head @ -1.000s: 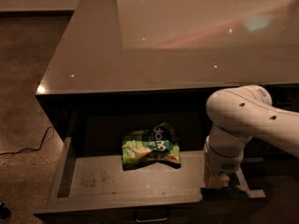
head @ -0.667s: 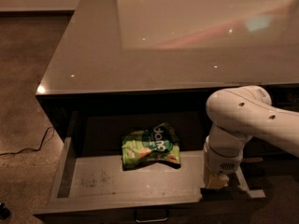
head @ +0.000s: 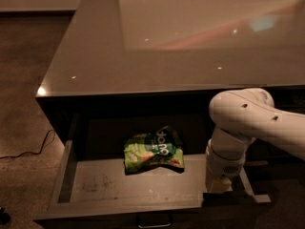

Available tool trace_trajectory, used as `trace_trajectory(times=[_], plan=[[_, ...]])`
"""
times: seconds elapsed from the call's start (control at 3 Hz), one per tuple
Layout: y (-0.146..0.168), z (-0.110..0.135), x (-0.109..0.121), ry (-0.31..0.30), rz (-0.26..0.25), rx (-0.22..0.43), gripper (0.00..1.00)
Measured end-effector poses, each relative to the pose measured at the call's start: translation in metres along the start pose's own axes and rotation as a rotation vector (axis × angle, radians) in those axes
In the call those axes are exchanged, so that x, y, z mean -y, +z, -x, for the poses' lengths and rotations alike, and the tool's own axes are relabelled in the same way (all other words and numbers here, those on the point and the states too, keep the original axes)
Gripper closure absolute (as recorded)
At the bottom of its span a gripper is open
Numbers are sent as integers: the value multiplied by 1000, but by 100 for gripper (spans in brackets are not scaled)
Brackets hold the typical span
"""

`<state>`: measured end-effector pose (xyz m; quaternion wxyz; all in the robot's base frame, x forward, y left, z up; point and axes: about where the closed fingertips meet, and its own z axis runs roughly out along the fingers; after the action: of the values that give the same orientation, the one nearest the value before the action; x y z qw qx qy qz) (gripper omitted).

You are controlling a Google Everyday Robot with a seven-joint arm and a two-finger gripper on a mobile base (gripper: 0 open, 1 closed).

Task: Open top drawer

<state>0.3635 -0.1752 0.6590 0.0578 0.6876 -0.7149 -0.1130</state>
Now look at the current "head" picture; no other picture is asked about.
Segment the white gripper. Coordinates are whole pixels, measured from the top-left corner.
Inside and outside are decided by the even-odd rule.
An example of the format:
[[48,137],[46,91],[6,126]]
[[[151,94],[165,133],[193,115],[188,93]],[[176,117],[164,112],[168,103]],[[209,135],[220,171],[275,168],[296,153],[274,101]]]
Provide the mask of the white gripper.
[[212,141],[209,140],[206,149],[206,162],[210,172],[206,175],[206,188],[208,193],[222,194],[232,185],[229,178],[237,177],[245,163],[245,155],[239,159],[221,157],[213,150]]

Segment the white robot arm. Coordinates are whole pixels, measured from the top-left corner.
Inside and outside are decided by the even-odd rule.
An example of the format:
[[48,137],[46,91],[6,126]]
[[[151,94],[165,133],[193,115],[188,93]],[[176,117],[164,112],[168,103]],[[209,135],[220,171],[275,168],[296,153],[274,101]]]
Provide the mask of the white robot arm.
[[305,114],[278,110],[261,88],[225,91],[209,104],[214,123],[206,149],[207,191],[226,192],[231,179],[242,173],[246,151],[261,139],[305,159]]

